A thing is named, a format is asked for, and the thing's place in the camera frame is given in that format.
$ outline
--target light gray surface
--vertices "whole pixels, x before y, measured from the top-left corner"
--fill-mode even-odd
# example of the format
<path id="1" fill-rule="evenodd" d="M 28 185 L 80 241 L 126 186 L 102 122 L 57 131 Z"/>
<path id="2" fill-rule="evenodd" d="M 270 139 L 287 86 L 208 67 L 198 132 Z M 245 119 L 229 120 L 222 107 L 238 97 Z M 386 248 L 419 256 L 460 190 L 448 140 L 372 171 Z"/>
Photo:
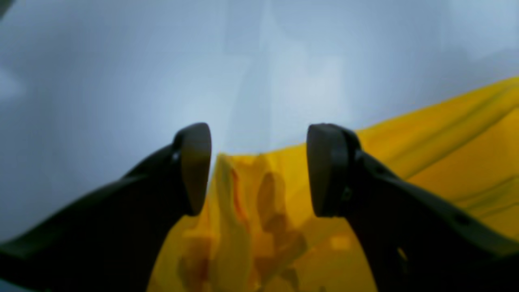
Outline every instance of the light gray surface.
<path id="1" fill-rule="evenodd" d="M 192 122 L 215 153 L 255 153 L 519 75 L 518 14 L 518 0 L 18 1 L 0 23 L 0 241 Z"/>

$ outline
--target gray background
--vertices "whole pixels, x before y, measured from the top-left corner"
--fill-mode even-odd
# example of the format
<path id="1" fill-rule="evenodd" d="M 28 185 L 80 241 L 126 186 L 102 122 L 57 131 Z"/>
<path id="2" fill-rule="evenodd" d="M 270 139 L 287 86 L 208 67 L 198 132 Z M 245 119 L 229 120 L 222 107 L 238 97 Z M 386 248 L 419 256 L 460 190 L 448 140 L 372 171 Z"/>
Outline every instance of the gray background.
<path id="1" fill-rule="evenodd" d="M 0 22 L 0 241 L 192 122 L 214 153 L 256 153 L 515 75 L 518 0 L 18 1 Z"/>

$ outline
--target yellow plastic sheet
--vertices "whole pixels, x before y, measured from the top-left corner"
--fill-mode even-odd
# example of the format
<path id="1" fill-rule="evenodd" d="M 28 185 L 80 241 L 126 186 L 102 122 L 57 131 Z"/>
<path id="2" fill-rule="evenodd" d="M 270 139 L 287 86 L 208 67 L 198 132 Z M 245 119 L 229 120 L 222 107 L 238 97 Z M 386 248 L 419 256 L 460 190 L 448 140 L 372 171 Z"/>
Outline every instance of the yellow plastic sheet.
<path id="1" fill-rule="evenodd" d="M 358 131 L 403 179 L 519 239 L 519 78 Z M 149 292 L 376 291 L 348 223 L 313 215 L 305 145 L 218 156 L 200 216 L 184 217 Z"/>

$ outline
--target white wall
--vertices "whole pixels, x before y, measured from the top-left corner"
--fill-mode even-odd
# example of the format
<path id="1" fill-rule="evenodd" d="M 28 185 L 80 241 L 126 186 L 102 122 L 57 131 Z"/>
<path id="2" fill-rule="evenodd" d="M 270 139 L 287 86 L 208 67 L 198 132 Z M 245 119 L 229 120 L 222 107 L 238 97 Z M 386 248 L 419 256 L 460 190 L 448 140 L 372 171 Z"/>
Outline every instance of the white wall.
<path id="1" fill-rule="evenodd" d="M 0 241 L 192 122 L 214 152 L 519 75 L 518 0 L 24 0 L 0 22 Z"/>

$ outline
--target yellow fabric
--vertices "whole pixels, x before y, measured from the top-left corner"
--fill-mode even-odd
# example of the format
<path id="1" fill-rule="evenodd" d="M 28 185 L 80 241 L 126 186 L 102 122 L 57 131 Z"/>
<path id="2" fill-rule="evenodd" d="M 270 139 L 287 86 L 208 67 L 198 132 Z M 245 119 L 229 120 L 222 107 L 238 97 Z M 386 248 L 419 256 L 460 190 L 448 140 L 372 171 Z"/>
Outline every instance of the yellow fabric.
<path id="1" fill-rule="evenodd" d="M 519 239 L 519 78 L 358 131 L 366 152 Z M 305 145 L 218 156 L 200 216 L 171 230 L 149 292 L 376 291 L 345 220 L 313 215 Z"/>

